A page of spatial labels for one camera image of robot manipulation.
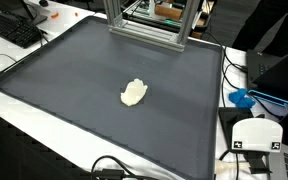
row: white table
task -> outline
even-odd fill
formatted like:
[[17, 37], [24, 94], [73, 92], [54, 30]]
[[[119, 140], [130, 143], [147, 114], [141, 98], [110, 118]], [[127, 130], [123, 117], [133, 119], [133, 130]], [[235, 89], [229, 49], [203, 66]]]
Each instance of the white table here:
[[[31, 2], [38, 4], [38, 0], [31, 0]], [[59, 13], [59, 17], [55, 19], [50, 18], [50, 15], [56, 12]], [[94, 13], [90, 11], [57, 4], [51, 1], [49, 1], [49, 6], [42, 11], [42, 14], [47, 15], [49, 19], [39, 24], [38, 27], [48, 32], [49, 35], [47, 35], [47, 37], [49, 40], [56, 38], [84, 17], [94, 15]], [[95, 16], [106, 18], [103, 14], [96, 14]], [[10, 55], [16, 60], [20, 60], [39, 47], [40, 43], [36, 43], [28, 49], [22, 49], [0, 38], [0, 54]], [[245, 64], [244, 52], [230, 48], [228, 48], [227, 52], [231, 61], [241, 65]], [[0, 56], [0, 71], [13, 63], [9, 58]], [[228, 70], [227, 77], [238, 87], [246, 86], [245, 75], [234, 67]], [[235, 90], [227, 83], [224, 84], [224, 94], [226, 97], [233, 91]], [[234, 106], [228, 99], [226, 99], [226, 105]], [[256, 105], [252, 111], [255, 114], [266, 114], [258, 105]], [[160, 179], [182, 179], [142, 157], [2, 93], [0, 93], [0, 117], [86, 170], [91, 169], [93, 162], [100, 156], [112, 155], [133, 167], [134, 173], [138, 175], [147, 175]], [[219, 157], [226, 149], [223, 131], [218, 121], [216, 157]], [[235, 156], [229, 154], [225, 160], [235, 162]], [[103, 160], [100, 161], [97, 167], [117, 168], [118, 166], [110, 160]], [[235, 179], [235, 175], [236, 171], [231, 170], [218, 175], [217, 179]], [[266, 179], [266, 175], [253, 176], [247, 171], [241, 171], [240, 179], [262, 180]]]

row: rubber mat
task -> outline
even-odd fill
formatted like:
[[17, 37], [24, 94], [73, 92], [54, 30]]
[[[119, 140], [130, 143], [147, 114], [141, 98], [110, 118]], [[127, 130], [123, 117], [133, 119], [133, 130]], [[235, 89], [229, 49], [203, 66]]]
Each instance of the rubber mat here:
[[[183, 53], [109, 32], [87, 17], [0, 76], [0, 91], [105, 138], [185, 179], [212, 179], [222, 50]], [[139, 104], [120, 100], [139, 78]]]

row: metal frame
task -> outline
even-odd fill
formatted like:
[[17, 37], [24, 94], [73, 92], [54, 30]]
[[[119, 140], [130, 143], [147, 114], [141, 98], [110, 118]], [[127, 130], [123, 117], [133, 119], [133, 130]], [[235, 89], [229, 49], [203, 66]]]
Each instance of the metal frame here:
[[179, 33], [173, 33], [123, 19], [119, 0], [103, 0], [110, 31], [160, 47], [183, 52], [200, 1], [188, 0]]

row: power cord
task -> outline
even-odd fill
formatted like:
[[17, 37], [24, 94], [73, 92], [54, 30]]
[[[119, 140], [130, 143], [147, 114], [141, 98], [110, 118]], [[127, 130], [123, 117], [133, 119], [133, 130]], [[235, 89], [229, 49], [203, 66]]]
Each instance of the power cord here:
[[6, 57], [10, 58], [12, 61], [17, 62], [13, 57], [11, 57], [7, 54], [0, 54], [0, 56], [6, 56]]
[[[116, 162], [123, 170], [115, 170], [115, 169], [103, 169], [102, 171], [95, 171], [95, 167], [96, 164], [101, 161], [102, 159], [111, 159], [114, 162]], [[91, 180], [98, 180], [99, 179], [106, 179], [106, 180], [120, 180], [120, 179], [124, 179], [124, 178], [134, 178], [134, 179], [138, 179], [138, 180], [158, 180], [152, 177], [147, 177], [147, 176], [138, 176], [135, 175], [134, 173], [132, 173], [130, 170], [128, 170], [126, 168], [126, 166], [124, 165], [124, 163], [122, 161], [120, 161], [119, 159], [117, 159], [114, 156], [102, 156], [100, 158], [98, 158], [92, 166], [91, 169]]]
[[224, 81], [226, 80], [226, 81], [229, 83], [230, 86], [232, 86], [232, 87], [235, 88], [235, 89], [238, 89], [237, 87], [235, 87], [234, 85], [232, 85], [231, 82], [228, 81], [228, 80], [227, 80], [227, 77], [226, 77], [226, 72], [227, 72], [228, 68], [229, 68], [230, 66], [232, 66], [232, 65], [233, 65], [233, 64], [229, 64], [229, 65], [226, 67], [226, 69], [225, 69], [225, 71], [224, 71], [224, 73], [223, 73], [223, 79], [222, 79], [221, 88], [222, 88], [222, 101], [223, 101], [223, 106], [224, 106], [224, 107], [226, 107], [226, 105], [225, 105], [225, 99], [224, 99]]
[[44, 36], [44, 34], [47, 34], [47, 32], [43, 31], [43, 30], [40, 30], [39, 28], [37, 28], [39, 33], [40, 33], [40, 43], [41, 43], [41, 47], [43, 47], [43, 39], [49, 43], [50, 41]]
[[134, 12], [137, 10], [137, 8], [141, 5], [141, 3], [143, 2], [143, 0], [141, 0], [138, 5], [136, 6], [136, 8], [133, 10], [131, 17], [133, 16]]
[[[208, 32], [204, 32], [205, 34], [208, 34], [210, 37], [212, 37], [215, 41], [216, 41], [216, 43], [217, 44], [219, 44], [221, 47], [222, 47], [222, 49], [224, 49], [224, 56], [226, 57], [226, 59], [227, 59], [227, 61], [230, 63], [230, 64], [233, 64], [232, 63], [232, 61], [228, 58], [228, 56], [227, 56], [227, 53], [226, 53], [226, 48], [227, 47], [224, 47], [223, 45], [222, 45], [222, 43], [220, 43], [212, 34], [210, 34], [210, 33], [208, 33]], [[246, 66], [242, 66], [242, 65], [238, 65], [238, 64], [236, 64], [236, 65], [233, 65], [235, 68], [237, 68], [237, 69], [239, 69], [240, 71], [242, 71], [242, 72], [244, 72], [244, 73], [247, 73], [247, 67]]]
[[238, 163], [238, 155], [237, 153], [235, 154], [236, 157], [236, 180], [238, 180], [238, 176], [240, 174], [240, 164]]
[[[218, 160], [223, 161], [223, 159], [226, 157], [226, 155], [229, 153], [229, 150], [226, 150], [221, 156], [220, 158], [218, 158]], [[238, 180], [239, 178], [239, 174], [240, 174], [240, 164], [239, 164], [239, 160], [238, 160], [238, 154], [235, 153], [235, 157], [236, 157], [236, 180]]]

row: metal rod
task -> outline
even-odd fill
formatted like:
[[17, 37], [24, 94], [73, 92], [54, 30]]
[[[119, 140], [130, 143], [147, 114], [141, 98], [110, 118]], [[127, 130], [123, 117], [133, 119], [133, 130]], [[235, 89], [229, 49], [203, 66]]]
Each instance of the metal rod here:
[[106, 18], [107, 18], [107, 23], [109, 26], [111, 26], [112, 25], [112, 19], [111, 19], [111, 15], [110, 15], [110, 9], [109, 9], [110, 7], [109, 7], [108, 1], [110, 1], [110, 0], [103, 0]]
[[200, 0], [188, 0], [183, 13], [183, 21], [178, 35], [177, 43], [185, 45], [192, 30], [192, 23], [197, 12]]
[[121, 3], [119, 0], [113, 0], [114, 18], [121, 14]]

